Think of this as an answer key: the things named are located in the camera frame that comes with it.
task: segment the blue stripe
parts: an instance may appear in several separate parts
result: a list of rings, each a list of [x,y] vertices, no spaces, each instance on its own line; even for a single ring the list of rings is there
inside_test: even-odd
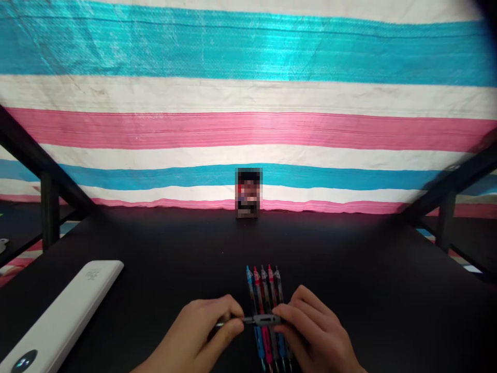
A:
[[[73,229],[80,222],[65,222],[61,225],[61,234],[67,234],[71,229]]]
[[[92,2],[0,2],[0,74],[497,87],[483,22],[389,24]]]
[[[426,229],[423,228],[418,228],[418,232],[420,232],[423,236],[425,237],[430,237],[433,236],[430,232],[428,232]]]
[[[19,161],[0,160],[0,179],[40,181]]]
[[[263,184],[292,188],[335,188],[351,190],[427,190],[444,171],[387,171],[320,168],[271,163],[174,167],[154,170],[103,170],[61,165],[77,184],[115,190],[146,190],[170,186],[233,185],[237,167],[260,167]],[[0,160],[0,178],[39,181],[18,161]],[[497,193],[497,175],[487,175],[462,194]]]

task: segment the retractable pen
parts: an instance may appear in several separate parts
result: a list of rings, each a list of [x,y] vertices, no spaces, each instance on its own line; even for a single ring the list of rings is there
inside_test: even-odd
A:
[[[260,313],[264,313],[264,305],[262,303],[262,290],[260,288],[260,276],[259,273],[257,273],[257,268],[254,267],[254,279],[255,279],[255,289],[257,292],[257,298],[259,300],[259,310]],[[262,341],[264,342],[264,351],[266,353],[266,362],[268,363],[269,366],[269,371],[270,373],[273,373],[273,354],[271,352],[271,339],[269,337],[269,330],[267,326],[263,326],[261,328],[262,330]]]
[[[273,299],[273,307],[276,307],[278,305],[278,299],[276,297],[276,290],[274,288],[274,274],[273,274],[273,270],[271,269],[271,265],[268,266],[268,274],[269,274],[269,286],[271,288],[271,298]],[[281,334],[281,333],[276,333],[276,336],[278,338],[278,349],[279,349],[280,356],[281,356],[281,362],[283,364],[283,371],[286,373],[285,338],[283,338],[283,334]]]
[[[252,316],[257,315],[257,304],[255,303],[254,296],[254,284],[253,284],[253,275],[249,270],[249,266],[247,266],[247,282],[248,282],[248,291],[250,292],[251,298],[251,307],[252,307]],[[262,363],[262,370],[266,371],[266,365],[264,364],[264,343],[262,341],[262,331],[260,326],[256,326],[254,328],[255,333],[255,341],[257,342],[257,354],[259,355],[260,362]]]
[[[277,287],[278,287],[278,295],[280,296],[280,303],[285,303],[283,299],[283,287],[281,286],[281,275],[280,271],[278,270],[278,266],[276,266],[276,271],[274,272],[274,276],[276,277],[277,280]],[[290,372],[293,372],[293,367],[291,366],[291,359],[294,357],[294,353],[291,350],[290,346],[288,345],[288,342],[285,341],[285,349],[286,349],[286,354],[288,357],[288,365],[290,366]]]
[[[262,287],[264,289],[264,300],[266,302],[266,312],[272,313],[271,302],[269,301],[269,290],[268,290],[268,275],[264,270],[264,267],[260,267],[260,278],[262,280]],[[274,365],[276,367],[276,372],[280,373],[280,367],[278,366],[278,360],[280,359],[280,354],[278,353],[278,342],[276,340],[276,334],[273,328],[269,328],[269,336],[271,337],[271,344],[273,346],[273,359]]]
[[[244,324],[253,326],[275,326],[283,324],[283,320],[273,314],[255,315],[240,319]],[[221,327],[225,324],[224,321],[218,322],[215,327]]]

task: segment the pixelated card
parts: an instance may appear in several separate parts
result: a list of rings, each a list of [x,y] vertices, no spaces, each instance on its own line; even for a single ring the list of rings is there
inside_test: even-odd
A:
[[[235,210],[238,219],[257,218],[260,210],[262,169],[236,170]]]

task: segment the striped tarp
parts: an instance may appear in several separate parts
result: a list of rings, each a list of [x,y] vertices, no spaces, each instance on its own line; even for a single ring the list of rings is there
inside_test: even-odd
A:
[[[264,209],[399,212],[497,123],[470,0],[12,0],[0,34],[0,103],[105,205],[232,209],[261,167]],[[1,198],[38,190],[0,151]]]

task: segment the white power bank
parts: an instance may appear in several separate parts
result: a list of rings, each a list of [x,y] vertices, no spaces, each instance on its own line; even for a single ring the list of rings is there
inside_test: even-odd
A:
[[[0,373],[55,373],[124,265],[87,263],[0,364]]]

